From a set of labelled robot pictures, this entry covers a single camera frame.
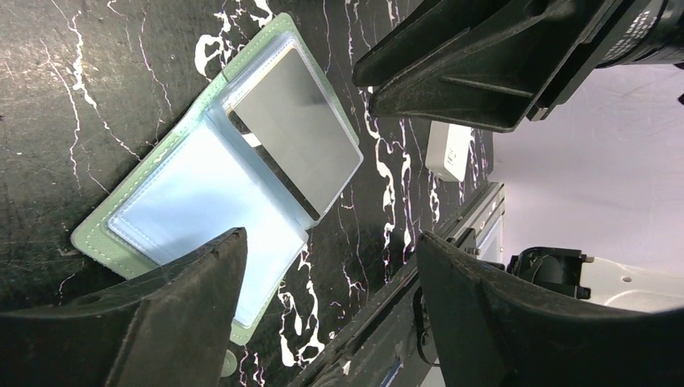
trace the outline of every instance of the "screw hole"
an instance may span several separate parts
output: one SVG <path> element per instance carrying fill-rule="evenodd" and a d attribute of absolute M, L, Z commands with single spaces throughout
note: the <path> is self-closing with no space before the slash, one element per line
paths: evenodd
<path fill-rule="evenodd" d="M 548 7 L 548 0 L 532 0 L 525 7 L 525 10 L 530 16 L 540 16 Z"/>

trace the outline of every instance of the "white wall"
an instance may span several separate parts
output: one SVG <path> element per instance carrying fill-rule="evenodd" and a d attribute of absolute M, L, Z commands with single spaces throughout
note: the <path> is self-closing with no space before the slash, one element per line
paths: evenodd
<path fill-rule="evenodd" d="M 684 71 L 595 70 L 565 105 L 494 137 L 505 254 L 579 248 L 684 273 Z"/>

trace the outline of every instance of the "white power outlet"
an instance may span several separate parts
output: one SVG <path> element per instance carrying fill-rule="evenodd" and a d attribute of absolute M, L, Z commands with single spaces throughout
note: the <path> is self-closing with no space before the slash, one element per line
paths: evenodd
<path fill-rule="evenodd" d="M 432 121 L 425 166 L 442 181 L 463 181 L 473 129 Z"/>

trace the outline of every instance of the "mint green card holder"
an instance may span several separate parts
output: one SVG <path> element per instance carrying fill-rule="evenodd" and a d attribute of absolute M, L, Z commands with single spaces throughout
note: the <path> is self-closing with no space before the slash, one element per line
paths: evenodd
<path fill-rule="evenodd" d="M 197 130 L 207 109 L 216 103 L 226 88 L 279 37 L 290 34 L 298 41 L 299 52 L 308 60 L 320 87 L 330 96 L 331 107 L 339 113 L 343 127 L 354 143 L 358 144 L 357 134 L 352 129 L 347 115 L 344 113 L 339 99 L 327 81 L 322 69 L 317 65 L 311 52 L 303 43 L 293 20 L 287 14 L 281 14 L 268 23 L 256 36 L 233 58 L 222 72 L 202 91 L 181 121 L 154 149 L 133 169 L 133 171 L 112 191 L 111 195 L 75 230 L 71 240 L 73 245 L 100 264 L 108 267 L 120 276 L 131 279 L 147 273 L 160 265 L 148 258 L 138 248 L 130 245 L 114 233 L 108 222 L 113 214 L 125 205 L 139 187 L 172 155 L 188 136 Z M 302 245 L 306 242 L 306 233 L 302 229 Z M 277 292 L 277 284 L 270 292 L 270 298 Z M 231 341 L 239 345 L 246 344 L 257 328 L 268 306 L 266 302 L 258 313 L 255 322 L 249 326 L 233 321 Z"/>

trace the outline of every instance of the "table surface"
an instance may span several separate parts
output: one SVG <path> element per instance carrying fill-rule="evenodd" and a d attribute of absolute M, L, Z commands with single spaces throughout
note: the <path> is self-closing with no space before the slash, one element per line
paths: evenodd
<path fill-rule="evenodd" d="M 122 279 L 69 243 L 272 15 L 288 12 L 361 138 L 365 161 L 310 233 L 225 385 L 285 385 L 454 215 L 492 165 L 473 132 L 466 181 L 424 168 L 429 122 L 372 119 L 353 63 L 412 2 L 9 0 L 0 5 L 2 310 L 56 304 Z"/>

